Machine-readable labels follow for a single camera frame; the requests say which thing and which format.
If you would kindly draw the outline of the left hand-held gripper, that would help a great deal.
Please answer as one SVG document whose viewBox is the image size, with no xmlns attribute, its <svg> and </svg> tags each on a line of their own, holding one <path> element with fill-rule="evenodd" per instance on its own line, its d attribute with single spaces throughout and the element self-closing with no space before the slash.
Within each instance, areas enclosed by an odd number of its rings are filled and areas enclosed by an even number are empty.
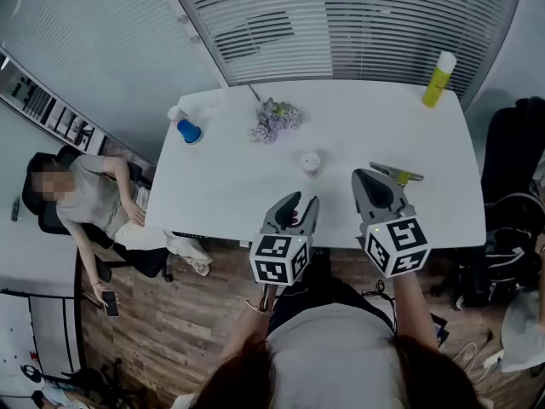
<svg viewBox="0 0 545 409">
<path fill-rule="evenodd" d="M 310 263 L 320 205 L 318 196 L 314 196 L 298 225 L 291 226 L 300 200 L 301 192 L 290 193 L 266 212 L 250 247 L 250 266 L 257 283 L 292 286 Z"/>
</svg>

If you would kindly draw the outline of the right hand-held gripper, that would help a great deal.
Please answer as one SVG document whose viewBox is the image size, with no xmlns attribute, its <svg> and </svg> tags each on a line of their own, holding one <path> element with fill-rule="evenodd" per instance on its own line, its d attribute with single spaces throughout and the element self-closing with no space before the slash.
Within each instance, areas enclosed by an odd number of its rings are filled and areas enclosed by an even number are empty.
<svg viewBox="0 0 545 409">
<path fill-rule="evenodd" d="M 421 269 L 430 244 L 404 188 L 372 168 L 354 170 L 351 185 L 362 218 L 357 240 L 370 262 L 387 279 Z"/>
</svg>

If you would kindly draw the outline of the person's left forearm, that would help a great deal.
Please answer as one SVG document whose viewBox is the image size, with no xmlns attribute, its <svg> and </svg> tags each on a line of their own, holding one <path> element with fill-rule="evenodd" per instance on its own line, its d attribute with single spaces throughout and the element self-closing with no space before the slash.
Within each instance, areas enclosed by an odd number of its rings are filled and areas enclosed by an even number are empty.
<svg viewBox="0 0 545 409">
<path fill-rule="evenodd" d="M 256 291 L 245 301 L 232 335 L 222 351 L 222 360 L 232 358 L 248 340 L 260 342 L 267 337 L 277 289 L 276 285 L 258 285 Z"/>
</svg>

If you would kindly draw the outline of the person's right forearm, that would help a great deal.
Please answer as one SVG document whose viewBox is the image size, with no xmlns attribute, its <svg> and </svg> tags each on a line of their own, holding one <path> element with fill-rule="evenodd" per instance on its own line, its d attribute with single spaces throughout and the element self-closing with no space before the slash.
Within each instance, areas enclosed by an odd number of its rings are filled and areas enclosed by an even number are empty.
<svg viewBox="0 0 545 409">
<path fill-rule="evenodd" d="M 414 272 L 393 278 L 398 334 L 412 337 L 420 344 L 438 349 L 432 315 Z"/>
</svg>

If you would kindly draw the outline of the white table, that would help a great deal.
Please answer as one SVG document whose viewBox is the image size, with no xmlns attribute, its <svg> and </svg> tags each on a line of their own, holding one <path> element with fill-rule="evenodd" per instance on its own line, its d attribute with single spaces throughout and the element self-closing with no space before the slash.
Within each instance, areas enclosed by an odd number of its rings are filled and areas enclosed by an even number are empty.
<svg viewBox="0 0 545 409">
<path fill-rule="evenodd" d="M 179 105 L 203 131 L 186 144 L 165 137 L 146 211 L 146 225 L 204 237 L 250 241 L 282 197 L 318 196 L 314 244 L 358 247 L 351 174 L 370 162 L 424 176 L 405 189 L 435 249 L 485 242 L 484 204 L 473 144 L 461 105 L 445 91 L 435 108 L 424 88 L 375 81 L 308 80 L 237 86 L 183 96 Z M 302 112 L 296 130 L 272 144 L 252 141 L 256 110 L 272 97 Z M 302 171 L 316 152 L 320 173 Z"/>
</svg>

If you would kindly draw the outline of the person's legs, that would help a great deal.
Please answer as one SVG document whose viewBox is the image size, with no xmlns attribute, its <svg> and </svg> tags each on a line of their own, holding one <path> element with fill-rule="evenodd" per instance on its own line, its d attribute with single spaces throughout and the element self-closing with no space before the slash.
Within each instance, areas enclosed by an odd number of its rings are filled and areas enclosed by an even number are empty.
<svg viewBox="0 0 545 409">
<path fill-rule="evenodd" d="M 393 331 L 393 322 L 379 308 L 373 306 L 349 284 L 331 273 L 330 250 L 313 250 L 310 263 L 301 279 L 286 287 L 278 297 L 272 311 L 267 335 L 299 313 L 332 303 L 360 308 L 384 321 Z"/>
</svg>

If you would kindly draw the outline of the purple flower bouquet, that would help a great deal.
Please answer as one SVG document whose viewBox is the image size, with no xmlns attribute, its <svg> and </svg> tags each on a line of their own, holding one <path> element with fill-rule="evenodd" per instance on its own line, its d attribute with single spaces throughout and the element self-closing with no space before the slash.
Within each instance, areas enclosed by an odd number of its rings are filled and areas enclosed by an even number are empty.
<svg viewBox="0 0 545 409">
<path fill-rule="evenodd" d="M 281 130 L 296 130 L 303 121 L 302 112 L 289 102 L 269 97 L 256 110 L 257 123 L 249 132 L 252 141 L 272 144 Z"/>
</svg>

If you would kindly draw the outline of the yellow spray bottle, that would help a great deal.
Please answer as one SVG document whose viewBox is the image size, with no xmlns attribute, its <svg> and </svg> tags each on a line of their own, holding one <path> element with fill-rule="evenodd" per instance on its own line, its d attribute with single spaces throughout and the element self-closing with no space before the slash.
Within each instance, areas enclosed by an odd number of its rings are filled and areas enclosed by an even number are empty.
<svg viewBox="0 0 545 409">
<path fill-rule="evenodd" d="M 435 108 L 450 81 L 451 74 L 456 67 L 456 57 L 448 51 L 441 51 L 432 77 L 429 80 L 426 91 L 422 96 L 425 107 Z"/>
</svg>

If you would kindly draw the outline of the blue paper cup stack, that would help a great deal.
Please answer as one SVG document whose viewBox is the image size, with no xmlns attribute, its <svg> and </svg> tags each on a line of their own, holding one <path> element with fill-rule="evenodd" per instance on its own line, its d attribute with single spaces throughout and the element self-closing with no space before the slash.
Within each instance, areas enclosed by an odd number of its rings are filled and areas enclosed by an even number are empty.
<svg viewBox="0 0 545 409">
<path fill-rule="evenodd" d="M 194 123 L 192 123 L 187 115 L 178 106 L 171 107 L 167 112 L 167 117 L 171 124 L 181 134 L 186 144 L 196 144 L 202 137 L 202 130 Z"/>
</svg>

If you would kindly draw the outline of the black backpack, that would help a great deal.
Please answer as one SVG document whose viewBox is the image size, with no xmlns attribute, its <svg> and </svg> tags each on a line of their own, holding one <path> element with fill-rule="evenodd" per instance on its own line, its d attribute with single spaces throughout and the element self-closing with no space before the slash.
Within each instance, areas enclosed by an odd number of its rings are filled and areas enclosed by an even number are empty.
<svg viewBox="0 0 545 409">
<path fill-rule="evenodd" d="M 434 297 L 447 291 L 455 310 L 509 302 L 539 279 L 535 246 L 545 230 L 545 204 L 537 196 L 510 193 L 486 204 L 485 229 L 485 243 L 457 250 L 444 281 L 430 290 Z"/>
</svg>

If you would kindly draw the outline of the black office chair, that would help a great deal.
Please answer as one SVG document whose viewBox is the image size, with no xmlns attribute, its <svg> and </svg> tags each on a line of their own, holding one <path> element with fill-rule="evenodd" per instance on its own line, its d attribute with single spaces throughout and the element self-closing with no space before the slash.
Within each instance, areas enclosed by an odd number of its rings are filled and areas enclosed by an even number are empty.
<svg viewBox="0 0 545 409">
<path fill-rule="evenodd" d="M 545 153 L 545 100 L 519 99 L 497 111 L 489 125 L 481 176 L 484 203 L 529 190 Z"/>
<path fill-rule="evenodd" d="M 44 233 L 68 235 L 69 231 L 62 224 L 56 211 L 56 203 L 48 201 L 32 186 L 32 168 L 44 163 L 54 162 L 62 167 L 69 167 L 83 154 L 76 148 L 64 146 L 57 154 L 38 152 L 33 155 L 26 169 L 26 178 L 22 189 L 22 201 L 35 216 L 40 230 Z M 108 282 L 115 268 L 133 268 L 148 278 L 162 276 L 166 281 L 173 280 L 168 272 L 169 251 L 160 248 L 151 251 L 132 251 L 114 242 L 102 230 L 92 224 L 83 224 L 83 231 L 89 238 L 94 252 L 96 273 L 101 282 Z"/>
</svg>

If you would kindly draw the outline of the person's torso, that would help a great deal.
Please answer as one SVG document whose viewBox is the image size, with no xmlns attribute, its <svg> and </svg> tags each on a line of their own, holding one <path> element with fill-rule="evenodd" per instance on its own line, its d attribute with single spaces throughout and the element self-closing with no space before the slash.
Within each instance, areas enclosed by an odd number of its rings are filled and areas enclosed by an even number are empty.
<svg viewBox="0 0 545 409">
<path fill-rule="evenodd" d="M 384 320 L 339 303 L 288 320 L 267 338 L 274 409 L 404 409 L 391 336 Z"/>
</svg>

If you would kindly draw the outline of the white window blinds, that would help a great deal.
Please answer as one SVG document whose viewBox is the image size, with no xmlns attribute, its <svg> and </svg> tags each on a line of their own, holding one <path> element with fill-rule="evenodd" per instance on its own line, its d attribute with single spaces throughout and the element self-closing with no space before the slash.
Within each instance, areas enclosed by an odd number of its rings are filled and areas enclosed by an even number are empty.
<svg viewBox="0 0 545 409">
<path fill-rule="evenodd" d="M 180 0 L 234 84 L 291 79 L 427 83 L 456 57 L 463 95 L 491 61 L 518 0 Z"/>
</svg>

